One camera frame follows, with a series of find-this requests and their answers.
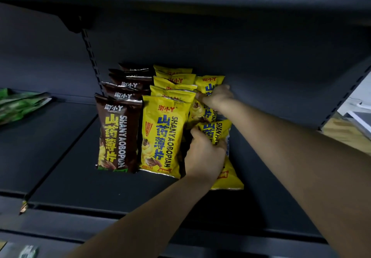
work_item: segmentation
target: hand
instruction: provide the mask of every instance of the hand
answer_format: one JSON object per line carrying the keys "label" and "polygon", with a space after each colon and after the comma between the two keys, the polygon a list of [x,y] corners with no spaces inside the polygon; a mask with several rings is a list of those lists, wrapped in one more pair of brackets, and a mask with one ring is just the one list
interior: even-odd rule
{"label": "hand", "polygon": [[233,93],[229,91],[229,85],[221,84],[215,87],[214,91],[210,96],[206,96],[203,93],[196,94],[196,100],[207,105],[213,110],[223,113],[223,105],[233,99]]}
{"label": "hand", "polygon": [[191,130],[191,134],[193,140],[184,159],[186,177],[201,181],[208,191],[223,168],[227,143],[225,140],[219,140],[217,145],[213,145],[197,127]]}

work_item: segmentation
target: forearm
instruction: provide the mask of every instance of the forearm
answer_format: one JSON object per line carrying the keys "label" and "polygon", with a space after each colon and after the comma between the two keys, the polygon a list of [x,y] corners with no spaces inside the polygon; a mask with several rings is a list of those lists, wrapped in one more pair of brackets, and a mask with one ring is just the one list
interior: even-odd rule
{"label": "forearm", "polygon": [[223,106],[222,113],[339,253],[349,256],[369,251],[368,155],[239,101]]}
{"label": "forearm", "polygon": [[157,257],[192,207],[210,189],[184,177],[99,233],[69,258]]}

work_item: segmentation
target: yellow snack bag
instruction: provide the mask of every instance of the yellow snack bag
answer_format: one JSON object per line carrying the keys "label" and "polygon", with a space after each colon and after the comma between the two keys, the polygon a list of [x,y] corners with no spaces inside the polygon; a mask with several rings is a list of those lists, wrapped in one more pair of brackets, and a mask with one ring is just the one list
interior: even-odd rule
{"label": "yellow snack bag", "polygon": [[191,103],[161,96],[143,101],[140,169],[180,179],[177,154]]}
{"label": "yellow snack bag", "polygon": [[186,84],[174,84],[173,82],[158,76],[153,77],[153,83],[155,86],[163,89],[177,89],[177,90],[189,90],[193,91],[197,89],[197,85],[186,85]]}
{"label": "yellow snack bag", "polygon": [[[215,86],[221,84],[224,80],[224,76],[215,75],[205,75],[196,78],[195,84],[197,85],[197,90],[208,96],[211,95]],[[196,99],[194,100],[190,115],[188,118],[187,128],[190,129],[198,122],[214,122],[216,120],[217,112],[208,106],[202,105]]]}
{"label": "yellow snack bag", "polygon": [[[215,145],[219,142],[219,139],[229,137],[229,129],[232,123],[226,119],[211,123],[198,123],[197,126]],[[243,190],[243,188],[244,184],[238,179],[236,171],[229,160],[229,150],[227,150],[223,169],[218,179],[211,187],[211,190]]]}
{"label": "yellow snack bag", "polygon": [[196,92],[188,90],[162,89],[151,85],[151,96],[162,96],[180,100],[182,102],[192,103]]}
{"label": "yellow snack bag", "polygon": [[194,84],[194,80],[196,79],[196,74],[192,73],[178,73],[178,74],[167,74],[161,71],[156,71],[156,75],[158,77],[162,77],[168,79],[169,81],[175,84],[187,84],[191,85]]}
{"label": "yellow snack bag", "polygon": [[192,73],[192,68],[166,68],[164,66],[153,65],[156,71],[161,71],[170,75],[178,73]]}

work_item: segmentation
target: human hand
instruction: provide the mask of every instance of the human hand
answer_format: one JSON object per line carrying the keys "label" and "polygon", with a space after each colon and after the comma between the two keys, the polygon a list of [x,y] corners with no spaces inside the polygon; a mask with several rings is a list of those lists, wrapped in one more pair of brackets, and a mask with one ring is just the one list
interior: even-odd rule
{"label": "human hand", "polygon": [[210,96],[206,96],[203,93],[196,94],[196,100],[207,105],[213,110],[223,113],[223,106],[228,103],[228,101],[233,99],[233,93],[229,91],[229,85],[221,84],[215,87],[214,91]]}
{"label": "human hand", "polygon": [[184,159],[186,177],[202,182],[207,191],[223,168],[227,143],[225,140],[219,140],[217,145],[213,145],[197,127],[192,128],[191,134],[193,140]]}

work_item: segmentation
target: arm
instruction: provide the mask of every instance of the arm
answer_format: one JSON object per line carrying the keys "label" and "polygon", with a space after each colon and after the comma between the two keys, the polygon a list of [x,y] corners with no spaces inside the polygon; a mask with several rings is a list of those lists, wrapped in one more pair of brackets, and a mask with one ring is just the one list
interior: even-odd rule
{"label": "arm", "polygon": [[314,130],[233,99],[197,99],[227,117],[342,257],[371,253],[371,158]]}
{"label": "arm", "polygon": [[213,146],[198,129],[191,133],[194,139],[184,160],[187,176],[79,246],[68,258],[159,256],[223,167],[225,141]]}

